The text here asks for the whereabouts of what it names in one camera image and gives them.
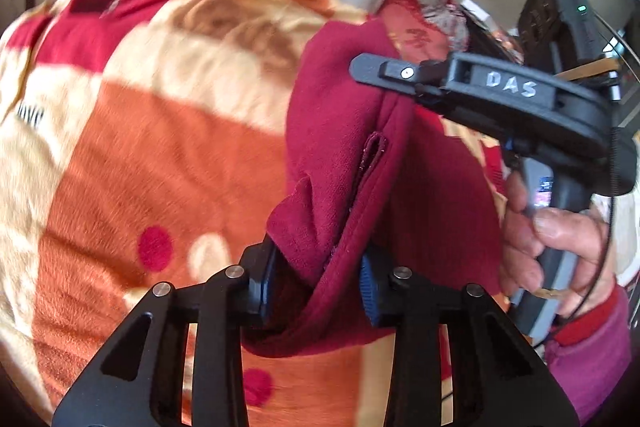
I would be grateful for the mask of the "person's right hand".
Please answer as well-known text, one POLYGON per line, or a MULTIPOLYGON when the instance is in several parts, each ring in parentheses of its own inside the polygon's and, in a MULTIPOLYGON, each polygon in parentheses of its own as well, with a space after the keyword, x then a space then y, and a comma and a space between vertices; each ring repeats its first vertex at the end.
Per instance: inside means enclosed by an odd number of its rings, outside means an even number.
POLYGON ((502 257, 499 284, 504 295, 519 289, 538 291, 544 269, 538 257, 547 248, 577 256, 570 289, 560 299, 558 313, 582 315, 602 305, 616 286, 608 246, 608 224, 596 208, 574 213, 541 208, 527 217, 527 191, 516 171, 506 178, 506 213, 502 222, 502 257))

